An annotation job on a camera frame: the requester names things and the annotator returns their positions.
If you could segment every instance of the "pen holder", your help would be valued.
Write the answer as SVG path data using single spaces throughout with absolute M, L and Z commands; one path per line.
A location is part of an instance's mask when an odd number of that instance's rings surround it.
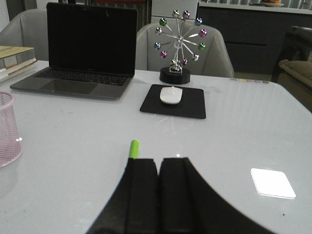
M 13 103 L 15 96 L 0 92 L 0 167 L 16 160 L 22 152 Z

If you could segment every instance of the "black laptop screen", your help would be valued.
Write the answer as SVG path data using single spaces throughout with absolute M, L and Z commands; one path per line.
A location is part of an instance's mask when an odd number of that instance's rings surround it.
M 49 66 L 133 75 L 137 11 L 47 4 Z

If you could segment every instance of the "laptop keyboard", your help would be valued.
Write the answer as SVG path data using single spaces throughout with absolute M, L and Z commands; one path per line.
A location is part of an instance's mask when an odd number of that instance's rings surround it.
M 122 86 L 127 79 L 126 77 L 120 77 L 120 76 L 91 74 L 91 73 L 72 72 L 72 71 L 57 71 L 57 70 L 52 70 L 52 69 L 45 70 L 36 76 L 43 77 L 43 78 L 57 78 L 57 79 L 102 83 L 102 84 L 118 85 L 118 86 Z

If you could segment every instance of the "purple ball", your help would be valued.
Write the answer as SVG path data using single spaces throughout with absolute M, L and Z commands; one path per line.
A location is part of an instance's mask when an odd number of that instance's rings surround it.
M 201 38 L 204 38 L 207 35 L 207 30 L 206 29 L 202 29 L 199 31 L 199 36 Z
M 189 19 L 190 15 L 191 15 L 191 14 L 190 14 L 190 11 L 184 11 L 184 12 L 183 12 L 183 18 L 186 19 L 186 20 Z
M 161 57 L 162 59 L 166 58 L 167 55 L 168 55 L 168 52 L 167 52 L 167 51 L 161 51 L 161 52 L 160 52 L 160 57 Z
M 187 58 L 184 58 L 183 61 L 182 61 L 182 64 L 183 64 L 183 65 L 186 65 L 187 62 L 188 62 L 188 61 L 187 61 Z

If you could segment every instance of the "floor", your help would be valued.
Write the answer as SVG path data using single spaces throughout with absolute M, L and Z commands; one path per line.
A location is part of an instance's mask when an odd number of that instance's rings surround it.
M 271 81 L 271 75 L 256 74 L 256 73 L 234 72 L 234 78 Z

